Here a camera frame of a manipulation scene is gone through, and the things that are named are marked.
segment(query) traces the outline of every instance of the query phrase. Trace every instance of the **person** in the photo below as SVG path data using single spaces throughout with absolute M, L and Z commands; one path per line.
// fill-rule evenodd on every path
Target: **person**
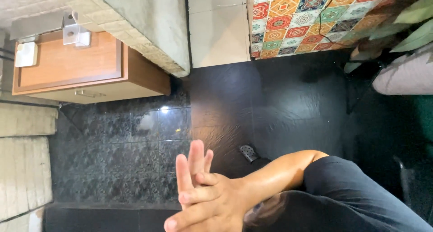
M 191 143 L 188 159 L 177 157 L 182 211 L 165 221 L 166 232 L 240 232 L 248 213 L 265 203 L 276 207 L 265 217 L 278 216 L 258 231 L 433 231 L 356 164 L 339 157 L 299 151 L 240 179 L 210 174 L 212 157 L 210 150 L 204 155 L 202 141 Z

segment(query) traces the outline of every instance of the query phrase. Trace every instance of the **wooden cabinet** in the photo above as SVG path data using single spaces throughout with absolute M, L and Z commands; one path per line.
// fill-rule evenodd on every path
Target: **wooden cabinet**
M 87 104 L 170 94 L 167 73 L 107 32 L 86 49 L 62 39 L 38 47 L 35 66 L 14 69 L 13 95 Z

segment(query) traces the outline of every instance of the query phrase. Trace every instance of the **drawer handle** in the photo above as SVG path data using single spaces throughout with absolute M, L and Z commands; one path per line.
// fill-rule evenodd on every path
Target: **drawer handle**
M 83 97 L 92 97 L 92 98 L 106 96 L 105 94 L 102 93 L 89 92 L 84 90 L 75 91 L 75 95 L 83 96 Z

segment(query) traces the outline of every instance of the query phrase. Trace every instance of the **forearm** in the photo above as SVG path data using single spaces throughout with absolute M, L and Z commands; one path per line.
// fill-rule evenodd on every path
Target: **forearm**
M 286 154 L 262 169 L 241 178 L 246 193 L 246 209 L 275 194 L 298 188 L 304 180 L 306 167 L 326 156 L 328 155 L 325 153 L 313 150 Z

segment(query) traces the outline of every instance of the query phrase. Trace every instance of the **hand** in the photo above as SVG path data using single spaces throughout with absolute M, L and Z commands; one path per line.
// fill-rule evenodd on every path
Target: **hand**
M 243 179 L 201 173 L 198 183 L 207 185 L 179 193 L 181 204 L 193 204 L 165 221 L 166 232 L 241 232 L 243 217 L 251 208 Z
M 183 191 L 201 187 L 193 177 L 199 173 L 209 173 L 214 152 L 208 150 L 204 156 L 203 141 L 192 141 L 188 160 L 185 155 L 178 155 L 176 158 L 176 178 L 177 178 L 177 191 L 180 194 Z M 190 205 L 182 204 L 182 209 L 185 210 Z

